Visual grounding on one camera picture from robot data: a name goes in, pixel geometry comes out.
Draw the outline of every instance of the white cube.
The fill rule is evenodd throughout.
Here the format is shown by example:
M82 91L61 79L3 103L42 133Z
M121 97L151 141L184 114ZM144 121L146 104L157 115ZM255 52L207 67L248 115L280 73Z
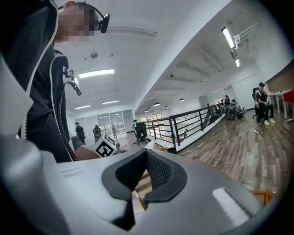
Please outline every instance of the white cube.
M117 148L115 145L115 141L108 135L103 133L100 139L95 144L94 150L96 151L96 153L98 153L100 157L108 157L113 155L116 152Z

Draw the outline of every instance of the headrest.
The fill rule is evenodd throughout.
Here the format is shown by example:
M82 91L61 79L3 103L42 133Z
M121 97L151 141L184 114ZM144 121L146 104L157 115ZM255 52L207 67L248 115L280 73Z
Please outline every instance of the headrest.
M253 88L253 93L255 94L256 90L259 90L259 87Z

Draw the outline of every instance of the wooden floor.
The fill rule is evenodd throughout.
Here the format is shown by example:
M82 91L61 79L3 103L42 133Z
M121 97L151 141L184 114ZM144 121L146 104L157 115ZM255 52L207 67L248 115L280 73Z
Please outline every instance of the wooden floor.
M275 113L277 123L262 123L257 135L253 115L251 110L239 120L223 119L178 155L212 165L249 190L284 193L294 172L294 122Z

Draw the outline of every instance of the desk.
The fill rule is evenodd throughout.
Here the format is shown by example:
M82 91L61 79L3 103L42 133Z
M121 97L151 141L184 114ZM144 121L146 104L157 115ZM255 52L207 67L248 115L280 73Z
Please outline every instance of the desk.
M279 105L279 100L283 100L283 104L284 104L284 113L285 113L285 119L287 119L287 104L284 100L284 94L292 91L291 90L282 90L282 91L278 91L278 92L270 92L268 95L275 95L276 96L276 101L277 101L277 113L280 113L280 105Z

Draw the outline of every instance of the metal railing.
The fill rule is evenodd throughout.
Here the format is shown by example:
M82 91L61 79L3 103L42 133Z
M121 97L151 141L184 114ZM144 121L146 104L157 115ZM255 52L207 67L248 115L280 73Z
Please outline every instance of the metal railing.
M173 144L181 145L185 139L193 136L222 115L223 111L216 105L180 113L167 118L145 121L147 135Z

